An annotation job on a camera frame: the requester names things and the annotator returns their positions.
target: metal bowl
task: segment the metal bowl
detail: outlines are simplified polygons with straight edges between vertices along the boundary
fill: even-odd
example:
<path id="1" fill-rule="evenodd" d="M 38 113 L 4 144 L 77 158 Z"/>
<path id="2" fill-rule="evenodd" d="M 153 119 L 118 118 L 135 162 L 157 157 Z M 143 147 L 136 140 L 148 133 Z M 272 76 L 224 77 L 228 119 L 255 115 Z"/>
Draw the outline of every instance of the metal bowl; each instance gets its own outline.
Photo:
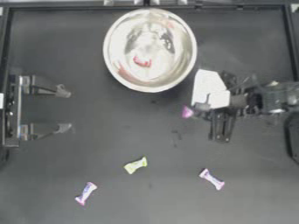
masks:
<path id="1" fill-rule="evenodd" d="M 167 10 L 128 12 L 104 40 L 106 68 L 128 88 L 147 93 L 176 86 L 192 70 L 197 45 L 189 26 Z"/>

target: black tray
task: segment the black tray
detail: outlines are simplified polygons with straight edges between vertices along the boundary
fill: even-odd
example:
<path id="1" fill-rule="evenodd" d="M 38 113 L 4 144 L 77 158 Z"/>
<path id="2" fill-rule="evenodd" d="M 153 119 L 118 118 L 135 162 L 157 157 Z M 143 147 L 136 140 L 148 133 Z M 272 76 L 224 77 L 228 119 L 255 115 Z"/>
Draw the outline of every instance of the black tray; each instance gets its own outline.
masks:
<path id="1" fill-rule="evenodd" d="M 296 79 L 285 7 L 165 9 L 193 30 L 199 60 L 185 81 L 160 94 L 122 87 L 102 60 L 108 27 L 132 8 L 9 9 L 8 66 L 64 83 L 73 93 L 69 99 L 25 97 L 22 122 L 70 122 L 73 130 L 22 143 L 0 173 L 4 223 L 297 220 L 299 169 L 281 123 L 237 121 L 231 143 L 217 144 L 208 141 L 207 122 L 180 118 L 199 67 L 225 70 L 240 81 L 251 74 L 261 82 Z M 141 156 L 148 167 L 129 176 L 122 165 Z M 197 177 L 204 167 L 224 179 L 221 192 Z M 86 181 L 98 190 L 84 210 L 73 197 Z"/>

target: candy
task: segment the candy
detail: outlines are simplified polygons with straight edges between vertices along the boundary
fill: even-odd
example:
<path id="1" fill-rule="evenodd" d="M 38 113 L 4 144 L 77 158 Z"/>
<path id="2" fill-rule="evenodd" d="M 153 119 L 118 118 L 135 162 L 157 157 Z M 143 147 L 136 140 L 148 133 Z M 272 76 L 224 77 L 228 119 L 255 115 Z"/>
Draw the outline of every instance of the candy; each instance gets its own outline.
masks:
<path id="1" fill-rule="evenodd" d="M 133 62 L 140 66 L 140 67 L 149 67 L 152 65 L 152 61 L 147 58 L 140 58 L 137 56 L 133 57 Z"/>
<path id="2" fill-rule="evenodd" d="M 133 174 L 135 171 L 140 168 L 140 167 L 147 167 L 147 160 L 145 157 L 143 157 L 140 160 L 135 161 L 133 163 L 129 163 L 124 166 L 126 172 L 129 174 Z"/>
<path id="3" fill-rule="evenodd" d="M 213 178 L 213 177 L 211 176 L 211 173 L 209 173 L 209 170 L 208 170 L 208 169 L 204 169 L 204 170 L 201 171 L 201 173 L 200 173 L 200 177 L 201 177 L 203 179 L 207 179 L 207 180 L 215 185 L 215 187 L 216 187 L 217 190 L 220 190 L 221 187 L 224 186 L 224 181 L 220 181 L 220 180 L 217 180 L 216 178 Z"/>
<path id="4" fill-rule="evenodd" d="M 90 193 L 97 189 L 97 186 L 88 182 L 85 187 L 84 187 L 84 190 L 82 190 L 82 193 L 78 197 L 74 198 L 74 200 L 82 205 L 85 206 L 85 201 L 90 195 Z"/>
<path id="5" fill-rule="evenodd" d="M 191 118 L 193 116 L 193 111 L 187 107 L 183 106 L 181 108 L 181 118 Z"/>

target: pink candy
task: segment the pink candy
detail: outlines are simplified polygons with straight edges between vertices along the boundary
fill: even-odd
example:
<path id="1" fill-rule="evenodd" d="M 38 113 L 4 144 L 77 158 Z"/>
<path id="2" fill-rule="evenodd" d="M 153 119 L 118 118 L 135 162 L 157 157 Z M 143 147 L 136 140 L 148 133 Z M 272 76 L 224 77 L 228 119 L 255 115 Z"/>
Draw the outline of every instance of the pink candy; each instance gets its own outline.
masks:
<path id="1" fill-rule="evenodd" d="M 97 186 L 88 182 L 85 187 L 84 187 L 84 190 L 82 190 L 82 193 L 78 197 L 74 198 L 74 200 L 82 205 L 85 206 L 85 201 L 90 195 L 90 193 L 97 189 Z"/>
<path id="2" fill-rule="evenodd" d="M 220 190 L 221 187 L 224 186 L 224 181 L 220 181 L 220 180 L 217 180 L 216 178 L 213 178 L 213 177 L 211 176 L 211 173 L 209 173 L 209 170 L 208 170 L 208 169 L 204 169 L 204 170 L 201 171 L 201 173 L 200 173 L 200 177 L 201 177 L 203 179 L 207 179 L 207 180 L 215 185 L 215 187 L 216 187 L 217 190 Z"/>
<path id="3" fill-rule="evenodd" d="M 140 66 L 140 67 L 149 67 L 152 65 L 152 61 L 147 58 L 140 58 L 137 56 L 133 57 L 133 62 Z"/>

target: purple object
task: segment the purple object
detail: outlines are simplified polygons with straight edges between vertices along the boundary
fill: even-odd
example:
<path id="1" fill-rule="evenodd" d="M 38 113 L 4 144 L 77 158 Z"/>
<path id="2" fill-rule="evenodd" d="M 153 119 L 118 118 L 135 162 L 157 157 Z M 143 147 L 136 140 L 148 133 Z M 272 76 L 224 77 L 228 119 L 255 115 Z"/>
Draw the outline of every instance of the purple object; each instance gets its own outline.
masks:
<path id="1" fill-rule="evenodd" d="M 200 173 L 200 177 L 201 177 L 203 179 L 207 179 L 207 180 L 215 185 L 215 187 L 216 187 L 217 190 L 220 190 L 221 187 L 224 186 L 224 181 L 220 181 L 220 180 L 217 180 L 216 178 L 213 178 L 213 177 L 211 176 L 211 172 L 209 172 L 208 169 L 204 169 L 204 170 L 201 171 L 201 173 Z"/>
<path id="2" fill-rule="evenodd" d="M 181 108 L 181 118 L 191 118 L 193 116 L 193 111 L 187 106 L 183 106 Z"/>
<path id="3" fill-rule="evenodd" d="M 84 187 L 84 190 L 82 190 L 82 193 L 78 197 L 74 198 L 74 200 L 82 205 L 85 206 L 85 201 L 90 195 L 90 193 L 97 189 L 97 186 L 88 182 L 85 187 Z"/>

